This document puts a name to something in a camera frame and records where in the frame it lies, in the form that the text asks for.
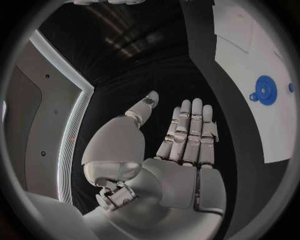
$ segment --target robotic arm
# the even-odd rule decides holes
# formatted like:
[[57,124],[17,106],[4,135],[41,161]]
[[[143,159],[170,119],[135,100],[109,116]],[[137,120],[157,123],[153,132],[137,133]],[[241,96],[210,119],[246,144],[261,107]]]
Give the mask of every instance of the robotic arm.
[[[82,164],[86,179],[101,187],[96,195],[99,205],[111,212],[134,204],[130,202],[146,193],[157,195],[160,207],[192,208],[223,216],[226,193],[221,174],[213,169],[214,142],[219,138],[217,125],[212,122],[212,107],[203,106],[199,98],[192,104],[184,100],[181,108],[173,111],[156,157],[144,161],[145,139],[139,128],[158,102],[159,95],[150,92],[90,140]],[[158,187],[149,181],[158,183]]]

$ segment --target white light strip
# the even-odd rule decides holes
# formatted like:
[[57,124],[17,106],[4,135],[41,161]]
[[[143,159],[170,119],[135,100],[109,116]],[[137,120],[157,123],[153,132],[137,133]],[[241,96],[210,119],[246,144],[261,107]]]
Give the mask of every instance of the white light strip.
[[36,30],[29,38],[36,49],[66,78],[75,84],[81,93],[70,113],[59,148],[57,164],[58,200],[72,204],[72,160],[82,119],[94,93],[94,87],[68,63],[55,48]]

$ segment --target white panel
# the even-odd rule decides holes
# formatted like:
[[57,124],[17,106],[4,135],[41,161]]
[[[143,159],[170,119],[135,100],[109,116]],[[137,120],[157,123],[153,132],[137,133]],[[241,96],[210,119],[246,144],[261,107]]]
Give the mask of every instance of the white panel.
[[[237,85],[251,109],[261,137],[264,162],[289,159],[294,150],[297,126],[295,94],[288,90],[291,76],[276,43],[265,30],[243,9],[228,0],[225,2],[215,1],[215,60]],[[244,28],[234,23],[241,13],[251,22],[245,23]],[[249,99],[262,75],[270,76],[277,86],[277,99],[270,106]]]

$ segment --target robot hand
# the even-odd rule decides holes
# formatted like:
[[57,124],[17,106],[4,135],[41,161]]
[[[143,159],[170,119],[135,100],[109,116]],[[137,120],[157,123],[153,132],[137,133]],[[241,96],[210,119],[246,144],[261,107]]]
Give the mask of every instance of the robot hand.
[[137,196],[138,205],[147,205],[142,199],[155,196],[158,207],[151,206],[153,211],[190,209],[222,216],[226,194],[219,171],[213,169],[214,142],[219,138],[212,107],[203,107],[199,98],[192,104],[184,100],[173,111],[156,157],[144,161],[145,140],[139,128],[158,101],[158,94],[150,92],[125,116],[100,128],[88,144],[82,164],[87,180],[102,187],[96,195],[99,205],[111,212]]

